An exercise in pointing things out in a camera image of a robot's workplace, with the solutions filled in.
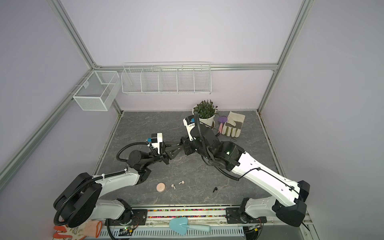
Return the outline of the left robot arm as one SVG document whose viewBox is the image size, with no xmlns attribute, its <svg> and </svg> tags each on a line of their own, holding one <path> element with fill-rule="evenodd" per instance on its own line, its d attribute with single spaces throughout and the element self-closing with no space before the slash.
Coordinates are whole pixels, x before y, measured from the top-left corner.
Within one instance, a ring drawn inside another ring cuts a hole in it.
<svg viewBox="0 0 384 240">
<path fill-rule="evenodd" d="M 135 186 L 147 180 L 151 174 L 150 165 L 158 162 L 169 164 L 183 149 L 181 142 L 153 143 L 143 142 L 150 150 L 134 150 L 127 159 L 121 154 L 140 142 L 124 146 L 116 155 L 126 167 L 109 174 L 91 176 L 79 174 L 54 202 L 56 214 L 55 226 L 78 227 L 88 220 L 105 219 L 107 223 L 116 221 L 120 225 L 129 225 L 135 215 L 132 207 L 123 199 L 103 200 L 101 197 L 115 190 Z"/>
</svg>

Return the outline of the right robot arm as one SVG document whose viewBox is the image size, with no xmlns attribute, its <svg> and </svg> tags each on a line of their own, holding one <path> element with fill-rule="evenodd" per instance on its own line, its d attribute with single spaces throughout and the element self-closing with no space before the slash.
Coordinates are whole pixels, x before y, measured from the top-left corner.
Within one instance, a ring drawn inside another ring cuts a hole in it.
<svg viewBox="0 0 384 240">
<path fill-rule="evenodd" d="M 230 220 L 263 224 L 263 218 L 276 217 L 292 227 L 303 224 L 310 184 L 289 180 L 258 162 L 237 144 L 220 141 L 211 128 L 200 122 L 197 114 L 184 118 L 183 123 L 188 133 L 188 137 L 182 139 L 186 155 L 198 153 L 204 163 L 227 178 L 247 179 L 271 195 L 264 199 L 244 198 L 236 217 Z"/>
</svg>

